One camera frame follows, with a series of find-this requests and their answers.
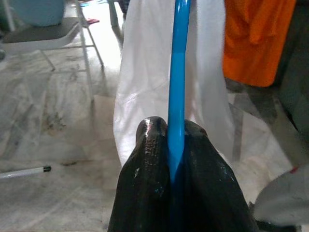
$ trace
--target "white cloth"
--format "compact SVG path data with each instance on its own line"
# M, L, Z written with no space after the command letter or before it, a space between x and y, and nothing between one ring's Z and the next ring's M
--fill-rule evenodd
M114 136L121 164L135 147L141 120L167 122L174 0L131 0L125 24ZM222 71L223 0L192 0L186 54L186 118L205 128L228 160L234 125Z

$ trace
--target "blue rod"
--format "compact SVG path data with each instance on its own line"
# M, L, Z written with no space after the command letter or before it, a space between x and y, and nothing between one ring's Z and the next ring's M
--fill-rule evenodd
M176 0L169 81L169 171L172 184L184 148L185 51L191 0Z

